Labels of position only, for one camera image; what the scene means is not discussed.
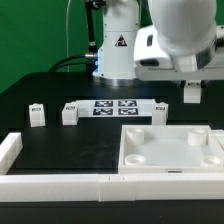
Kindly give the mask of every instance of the white plastic part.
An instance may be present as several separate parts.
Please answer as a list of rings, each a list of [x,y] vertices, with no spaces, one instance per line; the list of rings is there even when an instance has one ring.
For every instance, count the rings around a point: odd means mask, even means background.
[[[144,144],[144,130],[141,128],[130,128],[127,129],[126,141],[129,145],[142,145]]]
[[[31,127],[42,127],[46,125],[43,104],[33,104],[29,106]]]
[[[168,104],[160,103],[154,105],[152,111],[152,125],[166,125],[168,118]]]
[[[107,0],[103,7],[104,42],[98,51],[95,77],[109,80],[135,79],[134,43],[139,28],[136,0]]]
[[[192,146],[205,146],[207,144],[207,130],[198,128],[188,132],[188,144]]]
[[[144,130],[144,144],[128,144],[127,133],[131,129]],[[201,161],[205,156],[224,159],[223,149],[209,126],[124,125],[118,172],[120,174],[224,172],[223,166],[202,166]]]
[[[201,80],[188,80],[184,87],[184,103],[201,103]]]
[[[77,125],[79,105],[76,102],[66,103],[62,111],[63,125]]]
[[[23,147],[21,133],[10,133],[0,145],[0,175],[5,175]]]
[[[0,176],[1,202],[98,201],[98,175]]]

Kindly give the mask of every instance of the cable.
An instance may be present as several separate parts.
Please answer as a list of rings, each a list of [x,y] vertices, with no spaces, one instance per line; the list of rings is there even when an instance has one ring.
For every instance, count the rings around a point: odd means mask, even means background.
[[[65,59],[62,59],[61,61],[57,62],[55,65],[53,65],[48,72],[52,72],[54,71],[55,68],[57,68],[58,66],[60,66],[61,64],[65,63],[65,62],[68,62],[68,61],[71,61],[71,60],[74,60],[74,59],[79,59],[79,58],[85,58],[85,55],[75,55],[75,56],[71,56],[71,57],[68,57],[68,58],[65,58]]]
[[[72,0],[68,1],[67,5],[67,12],[66,12],[66,47],[67,47],[67,57],[69,57],[69,49],[70,49],[70,35],[69,35],[69,29],[70,29],[70,11],[71,11],[71,4]]]
[[[73,65],[87,65],[87,63],[77,62],[77,63],[67,63],[67,64],[59,65],[54,70],[52,70],[52,72],[56,72],[59,68],[63,68],[63,67],[66,67],[66,66],[70,67],[70,66],[73,66]]]

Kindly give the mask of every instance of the black surface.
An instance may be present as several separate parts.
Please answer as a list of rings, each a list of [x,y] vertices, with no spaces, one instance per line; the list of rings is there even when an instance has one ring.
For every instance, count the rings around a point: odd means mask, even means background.
[[[0,95],[0,141],[21,131],[24,148],[8,174],[117,173],[122,124],[149,118],[80,119],[63,127],[66,102],[84,99],[156,99],[169,104],[168,124],[224,128],[224,82],[203,89],[202,103],[183,104],[183,89],[171,82],[108,87],[85,73],[36,73]],[[28,105],[45,104],[47,127],[30,128]],[[0,203],[0,223],[222,223],[223,200]]]

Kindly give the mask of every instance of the circular recess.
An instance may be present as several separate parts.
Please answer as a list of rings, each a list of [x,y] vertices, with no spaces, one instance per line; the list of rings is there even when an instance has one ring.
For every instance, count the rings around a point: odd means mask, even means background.
[[[145,162],[146,162],[146,158],[141,155],[132,154],[132,155],[125,157],[125,165],[140,166],[140,165],[145,164]]]
[[[223,160],[215,156],[205,156],[201,161],[202,166],[223,167]]]

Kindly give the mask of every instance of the green background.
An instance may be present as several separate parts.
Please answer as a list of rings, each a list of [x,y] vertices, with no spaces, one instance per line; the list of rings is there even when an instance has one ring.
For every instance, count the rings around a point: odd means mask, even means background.
[[[88,51],[84,2],[73,0],[70,6],[69,55]],[[217,23],[224,24],[224,1],[217,2]],[[28,73],[47,71],[67,56],[67,4],[68,0],[0,0],[0,92]],[[94,12],[98,46],[101,21],[101,12]],[[143,9],[142,26],[149,23]]]

